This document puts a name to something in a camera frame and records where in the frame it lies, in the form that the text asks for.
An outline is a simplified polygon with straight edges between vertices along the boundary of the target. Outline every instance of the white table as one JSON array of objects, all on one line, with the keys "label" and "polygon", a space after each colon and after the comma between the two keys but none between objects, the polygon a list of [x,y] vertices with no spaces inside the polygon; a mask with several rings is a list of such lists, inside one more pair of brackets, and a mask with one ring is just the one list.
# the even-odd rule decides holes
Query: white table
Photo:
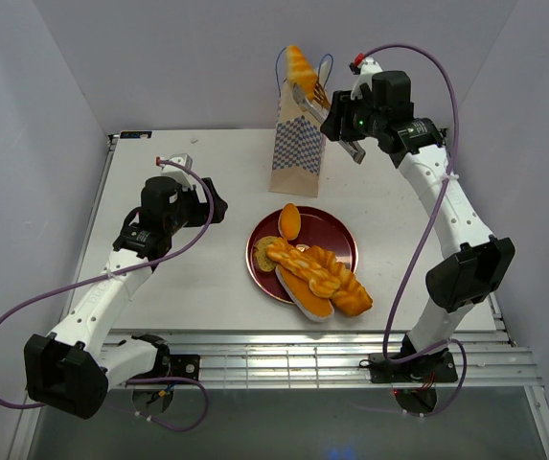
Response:
[{"label": "white table", "polygon": [[[80,279],[99,274],[133,207],[140,204],[146,179],[159,174],[156,156],[188,153],[193,170],[212,177],[229,203],[225,221],[213,225],[184,255],[159,265],[136,292],[115,325],[117,331],[208,332],[381,332],[403,271],[427,216],[411,187],[374,141],[361,166],[337,144],[328,143],[318,198],[270,193],[273,129],[154,131],[149,139],[120,139],[105,181],[102,200],[80,269]],[[255,225],[292,201],[321,208],[342,220],[355,236],[358,279],[374,299],[357,318],[338,314],[324,324],[306,319],[294,306],[266,296],[253,283],[244,250]],[[180,248],[197,232],[182,229],[173,238]],[[411,329],[427,291],[426,271],[442,259],[432,235],[417,263],[394,324]],[[84,294],[79,289],[74,304]],[[477,305],[458,331],[494,331],[487,303]]]}]

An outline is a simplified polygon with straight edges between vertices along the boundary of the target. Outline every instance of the dark red round plate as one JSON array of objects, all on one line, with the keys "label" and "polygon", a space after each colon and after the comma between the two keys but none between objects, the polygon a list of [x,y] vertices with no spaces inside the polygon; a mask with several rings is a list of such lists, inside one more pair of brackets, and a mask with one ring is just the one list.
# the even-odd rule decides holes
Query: dark red round plate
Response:
[{"label": "dark red round plate", "polygon": [[[357,246],[355,239],[347,227],[337,218],[320,209],[309,206],[298,206],[302,217],[302,230],[297,239],[290,241],[295,246],[318,245],[335,253],[336,259],[347,266],[352,272],[357,267]],[[263,218],[255,227],[246,245],[246,265],[255,283],[269,296],[282,302],[292,304],[291,299],[271,271],[263,273],[256,267],[253,258],[253,245],[263,237],[276,236],[278,233],[278,216],[281,210]]]}]

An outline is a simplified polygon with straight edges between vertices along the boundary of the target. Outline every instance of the orange bread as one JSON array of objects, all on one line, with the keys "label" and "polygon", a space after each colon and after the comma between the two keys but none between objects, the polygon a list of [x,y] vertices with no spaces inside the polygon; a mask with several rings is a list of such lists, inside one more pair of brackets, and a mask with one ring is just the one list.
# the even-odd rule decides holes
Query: orange bread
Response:
[{"label": "orange bread", "polygon": [[278,217],[278,231],[287,240],[295,240],[300,234],[302,218],[293,203],[288,203]]},{"label": "orange bread", "polygon": [[278,262],[298,278],[309,284],[309,288],[317,297],[329,299],[340,288],[340,281],[327,269],[302,255],[286,240],[279,238],[266,249],[267,257]]},{"label": "orange bread", "polygon": [[296,45],[286,47],[286,79],[289,85],[299,84],[309,101],[314,99],[314,86],[318,76]]},{"label": "orange bread", "polygon": [[323,322],[333,316],[332,303],[328,299],[314,295],[306,281],[301,280],[280,265],[276,267],[276,276],[295,305],[309,319]]},{"label": "orange bread", "polygon": [[358,316],[372,307],[372,297],[366,288],[351,270],[336,260],[333,252],[312,246],[303,254],[325,267],[340,281],[340,289],[332,295],[332,302],[339,310],[349,316]]}]

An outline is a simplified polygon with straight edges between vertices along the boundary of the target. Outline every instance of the white wall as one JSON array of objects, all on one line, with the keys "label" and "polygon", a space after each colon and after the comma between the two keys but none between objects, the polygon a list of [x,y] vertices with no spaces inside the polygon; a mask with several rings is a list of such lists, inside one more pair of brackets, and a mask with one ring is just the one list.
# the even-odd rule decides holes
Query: white wall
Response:
[{"label": "white wall", "polygon": [[[106,138],[32,0],[0,0],[0,315],[74,273]],[[0,395],[22,402],[22,347],[63,298],[0,329]],[[18,413],[0,407],[0,459]]]},{"label": "white wall", "polygon": [[[350,88],[348,63],[390,41],[442,59],[463,100],[515,0],[35,0],[104,130],[272,127],[274,60],[297,43],[315,64],[337,59],[331,88]],[[446,89],[421,56],[386,52],[417,82],[418,114],[449,123]]]},{"label": "white wall", "polygon": [[498,298],[549,402],[549,2],[517,4],[462,106],[461,132],[465,188],[516,246]]}]

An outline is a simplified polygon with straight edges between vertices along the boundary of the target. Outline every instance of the purple cable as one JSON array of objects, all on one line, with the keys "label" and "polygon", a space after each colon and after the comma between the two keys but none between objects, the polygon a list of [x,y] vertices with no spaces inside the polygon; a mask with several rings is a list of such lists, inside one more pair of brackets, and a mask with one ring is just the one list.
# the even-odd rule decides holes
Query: purple cable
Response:
[{"label": "purple cable", "polygon": [[159,378],[159,379],[130,379],[126,383],[129,384],[129,385],[141,385],[141,384],[150,384],[150,383],[164,383],[164,382],[169,383],[169,382],[172,382],[172,381],[176,381],[178,383],[188,383],[190,385],[194,385],[194,386],[198,387],[199,390],[201,391],[201,394],[204,395],[204,410],[202,410],[202,412],[199,415],[199,417],[197,418],[197,420],[195,422],[193,422],[192,424],[188,425],[188,426],[179,427],[179,426],[174,426],[174,425],[168,424],[167,422],[164,422],[163,420],[155,419],[154,417],[150,417],[149,414],[144,414],[142,412],[139,412],[139,414],[142,417],[145,417],[147,419],[150,417],[150,419],[149,419],[150,421],[155,422],[159,426],[162,426],[163,428],[167,428],[170,431],[175,431],[176,433],[184,433],[184,432],[187,432],[187,431],[191,431],[192,429],[194,429],[196,426],[198,426],[199,424],[201,424],[204,421],[204,419],[208,415],[208,409],[210,408],[210,399],[208,398],[208,392],[206,391],[206,388],[204,388],[204,385],[202,385],[199,381],[192,380],[192,379],[185,379],[184,377],[162,377],[162,378]]},{"label": "purple cable", "polygon": [[[446,166],[446,174],[449,175],[453,171],[453,167],[455,165],[455,158],[457,157],[457,148],[459,143],[459,114],[457,110],[457,98],[455,97],[455,90],[453,89],[453,83],[451,82],[450,77],[448,76],[448,73],[445,70],[445,67],[438,59],[436,59],[436,57],[434,57],[431,53],[427,52],[426,50],[414,45],[409,45],[406,43],[389,43],[387,45],[373,48],[372,50],[365,53],[363,57],[367,58],[368,56],[371,56],[374,53],[377,53],[382,50],[387,50],[390,48],[404,48],[425,56],[426,58],[431,60],[436,65],[436,67],[438,67],[438,70],[440,70],[440,73],[445,79],[446,88],[448,88],[448,94],[450,96],[450,103],[453,111],[453,142],[450,149],[450,158],[448,159],[448,164]],[[455,398],[457,398],[457,395],[459,395],[462,385],[464,384],[464,380],[466,379],[466,372],[468,370],[468,362],[467,362],[466,350],[464,349],[464,346],[459,340],[454,338],[451,338],[450,340],[440,340],[434,343],[433,345],[430,345],[429,347],[426,347],[418,351],[413,355],[406,356],[399,359],[390,358],[387,349],[389,346],[389,338],[391,335],[391,330],[393,329],[393,321],[396,316],[396,312],[398,311],[398,307],[400,306],[401,297],[406,289],[406,285],[408,284],[408,281],[410,280],[410,275],[412,274],[412,271],[415,268],[415,265],[417,264],[417,260],[419,259],[419,256],[423,251],[423,247],[427,242],[427,237],[429,236],[429,233],[431,232],[432,228],[434,227],[434,224],[436,223],[436,217],[438,217],[438,213],[440,212],[440,207],[442,206],[443,200],[445,199],[447,188],[448,188],[448,178],[445,178],[443,180],[443,185],[442,185],[442,188],[440,189],[438,197],[436,198],[434,209],[429,215],[429,221],[427,222],[425,230],[423,230],[423,234],[421,236],[421,239],[419,240],[419,244],[417,245],[417,248],[415,249],[415,252],[413,253],[410,259],[410,263],[408,264],[408,267],[406,268],[406,271],[404,272],[404,275],[401,279],[400,287],[398,287],[398,292],[396,293],[396,297],[394,298],[393,305],[391,306],[391,310],[389,311],[389,317],[387,318],[387,325],[385,327],[385,333],[382,339],[382,353],[384,355],[385,360],[387,360],[387,362],[397,363],[397,364],[403,364],[404,362],[411,361],[417,357],[422,357],[423,355],[426,355],[429,352],[436,350],[439,347],[442,347],[443,345],[447,345],[449,342],[455,343],[461,350],[464,364],[463,364],[462,375],[459,378],[459,383],[455,388],[455,391],[453,392],[450,399],[446,401],[445,404],[442,405],[442,407],[431,412],[429,415],[436,415],[441,413],[443,410],[449,407],[453,403]]]},{"label": "purple cable", "polygon": [[[210,205],[210,209],[209,209],[209,212],[208,212],[208,218],[206,219],[206,223],[204,224],[203,227],[201,227],[201,229],[199,230],[197,235],[195,235],[195,237],[191,241],[189,241],[185,246],[183,246],[182,248],[180,248],[177,251],[172,252],[171,254],[168,254],[168,255],[166,255],[162,258],[156,259],[152,262],[145,262],[143,264],[137,264],[137,265],[129,266],[127,268],[122,268],[120,270],[113,271],[110,275],[108,275],[107,273],[104,274],[104,275],[99,275],[99,276],[90,278],[88,280],[84,280],[84,281],[80,281],[78,283],[74,283],[73,285],[53,289],[49,292],[45,292],[43,294],[37,295],[36,297],[34,297],[32,299],[26,300],[25,302],[23,302],[21,304],[18,304],[16,307],[6,311],[0,317],[0,325],[4,321],[6,321],[9,317],[11,317],[13,314],[17,313],[18,311],[23,310],[25,307],[28,307],[29,305],[34,304],[35,302],[39,302],[40,300],[48,299],[49,297],[53,297],[55,295],[62,294],[63,292],[67,292],[68,290],[81,288],[83,286],[91,285],[93,283],[98,283],[99,281],[107,280],[110,276],[120,276],[120,275],[123,275],[124,273],[128,273],[130,271],[139,270],[140,268],[159,265],[159,264],[161,264],[165,261],[168,261],[169,259],[173,259],[176,256],[180,256],[181,254],[183,254],[187,250],[189,250],[189,248],[191,248],[194,244],[197,243],[197,241],[204,235],[204,233],[206,233],[206,230],[208,229],[208,227],[210,226],[210,223],[213,220],[213,215],[215,214],[215,202],[214,202],[213,196],[210,193],[210,190],[208,190],[208,187],[206,186],[204,181],[201,180],[201,178],[195,172],[185,168],[184,166],[178,165],[177,163],[173,163],[171,161],[160,160],[159,164],[160,165],[170,165],[170,166],[174,166],[175,168],[178,168],[179,170],[183,171],[184,173],[187,173],[193,179],[195,179],[197,181],[197,183],[202,187],[202,189],[204,189],[204,194],[206,194],[206,199],[207,199],[207,201]],[[2,398],[0,398],[0,405],[2,405],[4,407],[7,407],[8,409],[35,409],[37,407],[42,407],[45,404],[40,403],[40,402],[32,403],[32,404],[16,404],[14,402],[8,402],[8,401],[3,400]]]}]

